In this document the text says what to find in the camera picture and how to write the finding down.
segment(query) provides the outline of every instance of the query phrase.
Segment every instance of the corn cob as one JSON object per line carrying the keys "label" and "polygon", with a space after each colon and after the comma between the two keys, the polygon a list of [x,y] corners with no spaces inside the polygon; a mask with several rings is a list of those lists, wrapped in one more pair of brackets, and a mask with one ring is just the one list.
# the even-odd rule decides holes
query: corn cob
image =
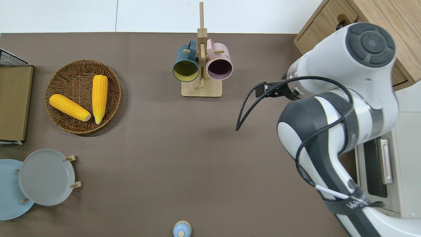
{"label": "corn cob", "polygon": [[91,113],[63,95],[53,94],[49,102],[54,108],[80,121],[86,122],[91,118]]}
{"label": "corn cob", "polygon": [[100,124],[107,105],[108,79],[103,75],[93,77],[92,84],[92,111],[95,123]]}

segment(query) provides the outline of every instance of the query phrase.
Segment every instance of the wicker basket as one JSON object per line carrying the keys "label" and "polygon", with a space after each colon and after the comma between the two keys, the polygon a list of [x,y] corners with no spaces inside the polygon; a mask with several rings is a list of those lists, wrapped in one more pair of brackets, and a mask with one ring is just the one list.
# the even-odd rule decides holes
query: wicker basket
{"label": "wicker basket", "polygon": [[[87,122],[83,122],[64,114],[48,102],[51,95],[61,94],[93,114],[92,81],[93,77],[99,74],[108,78],[107,106],[99,125],[95,123],[93,115]],[[114,71],[104,63],[94,60],[79,60],[62,67],[54,74],[45,92],[48,116],[62,130],[75,134],[87,134],[105,126],[117,112],[120,100],[121,86]]]}

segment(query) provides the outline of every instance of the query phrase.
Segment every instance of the mug rack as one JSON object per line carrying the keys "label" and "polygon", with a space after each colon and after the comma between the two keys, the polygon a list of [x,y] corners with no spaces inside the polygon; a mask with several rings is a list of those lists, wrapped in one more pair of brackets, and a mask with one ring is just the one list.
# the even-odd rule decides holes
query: mug rack
{"label": "mug rack", "polygon": [[199,58],[199,77],[191,82],[181,82],[181,95],[184,97],[220,97],[222,81],[209,78],[206,73],[206,48],[208,29],[203,23],[203,2],[200,2],[200,28],[197,29],[197,55]]}

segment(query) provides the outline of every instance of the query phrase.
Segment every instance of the brown table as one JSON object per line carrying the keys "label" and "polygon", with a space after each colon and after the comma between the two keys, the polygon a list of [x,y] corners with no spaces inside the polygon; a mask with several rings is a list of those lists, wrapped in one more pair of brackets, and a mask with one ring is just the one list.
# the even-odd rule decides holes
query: brown table
{"label": "brown table", "polygon": [[[278,80],[300,57],[295,35],[209,34],[228,46],[234,72],[222,97],[186,98],[171,68],[177,47],[196,36],[1,35],[1,48],[35,68],[26,143],[2,145],[0,159],[23,161],[41,148],[77,155],[83,187],[59,205],[35,204],[0,221],[0,236],[169,237],[179,220],[189,221],[196,237],[346,235],[277,137],[287,99],[262,101],[234,129],[248,90]],[[123,85],[118,113],[91,136],[60,130],[44,106],[53,74],[79,59],[109,65]]]}

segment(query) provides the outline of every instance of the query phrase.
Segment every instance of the mug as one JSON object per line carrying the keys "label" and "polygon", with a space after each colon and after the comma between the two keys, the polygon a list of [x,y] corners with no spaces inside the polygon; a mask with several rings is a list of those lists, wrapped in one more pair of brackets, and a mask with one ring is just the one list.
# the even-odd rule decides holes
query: mug
{"label": "mug", "polygon": [[[191,40],[188,45],[182,45],[177,49],[173,75],[182,82],[192,81],[199,75],[199,59],[196,56],[196,46],[196,41]],[[185,49],[190,50],[190,53],[184,53]]]}
{"label": "mug", "polygon": [[[215,54],[216,50],[224,50],[224,53]],[[232,63],[227,47],[222,43],[213,43],[208,39],[207,49],[209,60],[206,62],[208,76],[215,80],[227,79],[232,74]]]}

